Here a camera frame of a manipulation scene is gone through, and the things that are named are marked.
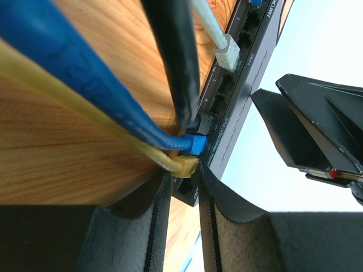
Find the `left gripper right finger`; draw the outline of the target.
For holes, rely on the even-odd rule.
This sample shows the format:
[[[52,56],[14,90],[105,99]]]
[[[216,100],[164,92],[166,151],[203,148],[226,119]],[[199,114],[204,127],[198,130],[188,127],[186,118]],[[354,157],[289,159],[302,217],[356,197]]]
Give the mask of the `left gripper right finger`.
[[[205,271],[283,271],[268,213],[223,184],[205,163],[197,169]]]

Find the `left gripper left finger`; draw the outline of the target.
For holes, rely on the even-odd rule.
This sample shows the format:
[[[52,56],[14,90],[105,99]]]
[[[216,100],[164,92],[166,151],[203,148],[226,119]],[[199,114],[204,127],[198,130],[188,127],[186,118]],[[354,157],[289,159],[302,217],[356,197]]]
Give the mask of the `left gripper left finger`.
[[[92,213],[77,271],[162,271],[172,177],[159,172]]]

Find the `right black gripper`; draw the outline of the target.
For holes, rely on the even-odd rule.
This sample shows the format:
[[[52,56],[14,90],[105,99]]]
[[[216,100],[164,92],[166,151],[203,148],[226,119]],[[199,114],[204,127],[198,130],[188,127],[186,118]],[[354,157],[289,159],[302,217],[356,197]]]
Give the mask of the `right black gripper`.
[[[284,162],[305,177],[348,188],[362,206],[362,88],[286,74],[280,93],[258,90],[252,101]]]

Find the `black network switch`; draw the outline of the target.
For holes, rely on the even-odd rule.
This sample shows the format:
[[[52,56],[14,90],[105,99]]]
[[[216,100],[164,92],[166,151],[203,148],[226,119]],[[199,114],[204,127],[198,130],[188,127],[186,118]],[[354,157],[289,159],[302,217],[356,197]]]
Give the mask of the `black network switch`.
[[[206,135],[199,156],[221,179],[244,121],[250,95],[260,85],[271,55],[280,39],[293,1],[237,1],[226,28],[240,48],[239,63],[229,72],[213,62],[201,94],[195,125],[189,133]]]

